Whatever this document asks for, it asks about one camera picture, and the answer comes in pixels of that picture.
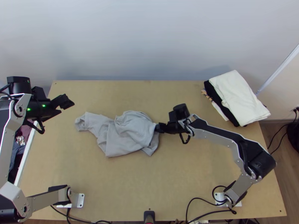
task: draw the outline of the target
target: folded clothes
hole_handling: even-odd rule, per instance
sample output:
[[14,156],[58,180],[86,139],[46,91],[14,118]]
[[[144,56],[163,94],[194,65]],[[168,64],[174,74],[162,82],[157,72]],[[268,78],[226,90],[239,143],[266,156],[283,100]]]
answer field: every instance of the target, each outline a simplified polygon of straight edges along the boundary
[[237,119],[235,118],[235,116],[232,114],[232,112],[224,107],[222,105],[222,99],[220,98],[220,96],[217,94],[216,90],[214,89],[214,87],[212,86],[212,84],[209,81],[205,81],[204,82],[204,88],[207,91],[207,94],[213,99],[213,101],[220,107],[221,111],[224,113],[224,115],[232,122],[232,124],[235,127],[240,126],[240,124],[238,123]]
[[236,70],[213,77],[209,79],[209,83],[222,99],[223,107],[229,109],[240,126],[265,119],[271,115]]
[[217,110],[217,112],[222,116],[222,118],[225,121],[228,121],[229,119],[225,116],[225,114],[222,112],[221,108],[213,101],[213,99],[207,94],[206,90],[203,89],[201,91],[201,94],[204,95],[205,97],[207,97],[209,99],[209,101],[211,101],[212,106]]
[[142,150],[151,156],[158,147],[156,124],[140,111],[125,111],[115,120],[85,112],[75,120],[78,131],[90,131],[98,138],[98,146],[107,157],[126,155]]

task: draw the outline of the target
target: stack of folded clothes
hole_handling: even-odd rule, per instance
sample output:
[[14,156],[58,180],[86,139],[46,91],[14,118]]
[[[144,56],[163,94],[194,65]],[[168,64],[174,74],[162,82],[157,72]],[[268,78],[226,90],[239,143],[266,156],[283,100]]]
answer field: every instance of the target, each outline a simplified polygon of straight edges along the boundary
[[217,111],[236,127],[245,126],[271,115],[236,70],[205,81],[204,87],[206,95],[217,104],[217,107],[214,105]]

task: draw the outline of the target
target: metal bracket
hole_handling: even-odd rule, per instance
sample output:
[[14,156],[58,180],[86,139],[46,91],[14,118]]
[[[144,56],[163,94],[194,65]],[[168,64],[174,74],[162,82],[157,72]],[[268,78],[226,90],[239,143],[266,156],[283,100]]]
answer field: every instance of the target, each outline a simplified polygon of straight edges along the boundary
[[82,193],[71,193],[72,203],[67,205],[57,205],[57,208],[82,208],[84,203],[85,195]]
[[[223,201],[225,200],[225,197],[224,197],[224,192],[216,192],[214,193],[214,197],[216,200],[219,200],[219,201]],[[220,202],[218,201],[215,201],[215,204],[218,205],[218,204],[221,204]],[[229,207],[227,203],[223,204],[223,205],[218,205],[218,207]],[[234,207],[242,207],[242,202],[239,201]]]

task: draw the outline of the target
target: white wall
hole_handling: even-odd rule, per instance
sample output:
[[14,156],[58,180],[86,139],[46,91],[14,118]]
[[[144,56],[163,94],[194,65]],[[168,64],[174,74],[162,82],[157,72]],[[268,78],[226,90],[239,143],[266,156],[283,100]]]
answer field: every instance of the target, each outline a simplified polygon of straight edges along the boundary
[[271,112],[268,119],[294,119],[299,106],[299,55],[258,95]]
[[254,91],[298,44],[299,1],[1,0],[0,80],[207,80]]

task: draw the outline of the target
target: white pole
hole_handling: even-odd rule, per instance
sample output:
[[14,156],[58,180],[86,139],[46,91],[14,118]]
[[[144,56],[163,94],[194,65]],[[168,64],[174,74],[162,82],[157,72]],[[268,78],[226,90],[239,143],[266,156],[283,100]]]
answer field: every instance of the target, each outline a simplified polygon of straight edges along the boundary
[[258,89],[256,95],[258,95],[275,77],[292,61],[292,59],[299,53],[299,44],[292,50],[287,58],[280,64],[278,69],[266,80],[266,82]]

